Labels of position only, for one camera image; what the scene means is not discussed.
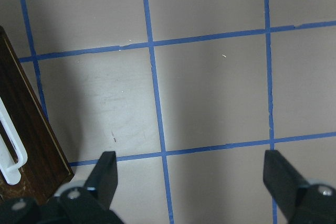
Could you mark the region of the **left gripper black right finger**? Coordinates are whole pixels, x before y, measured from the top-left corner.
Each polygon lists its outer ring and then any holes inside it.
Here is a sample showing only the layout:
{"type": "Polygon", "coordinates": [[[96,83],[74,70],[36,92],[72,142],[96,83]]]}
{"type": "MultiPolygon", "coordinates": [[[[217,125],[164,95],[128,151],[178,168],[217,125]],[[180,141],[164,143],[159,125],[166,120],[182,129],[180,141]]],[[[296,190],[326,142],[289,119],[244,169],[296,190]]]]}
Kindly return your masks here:
{"type": "Polygon", "coordinates": [[[304,178],[278,150],[266,150],[263,182],[287,223],[335,223],[335,188],[304,178]]]}

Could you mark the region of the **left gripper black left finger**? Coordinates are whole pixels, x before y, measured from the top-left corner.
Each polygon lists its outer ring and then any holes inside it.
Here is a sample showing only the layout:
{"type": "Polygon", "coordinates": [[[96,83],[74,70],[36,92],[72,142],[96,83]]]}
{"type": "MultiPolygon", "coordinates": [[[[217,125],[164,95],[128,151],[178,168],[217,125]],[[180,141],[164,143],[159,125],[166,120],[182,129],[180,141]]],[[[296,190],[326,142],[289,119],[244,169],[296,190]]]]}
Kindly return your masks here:
{"type": "Polygon", "coordinates": [[[35,198],[1,204],[1,223],[122,223],[110,209],[118,186],[114,151],[103,152],[85,181],[66,183],[43,205],[35,198]]]}

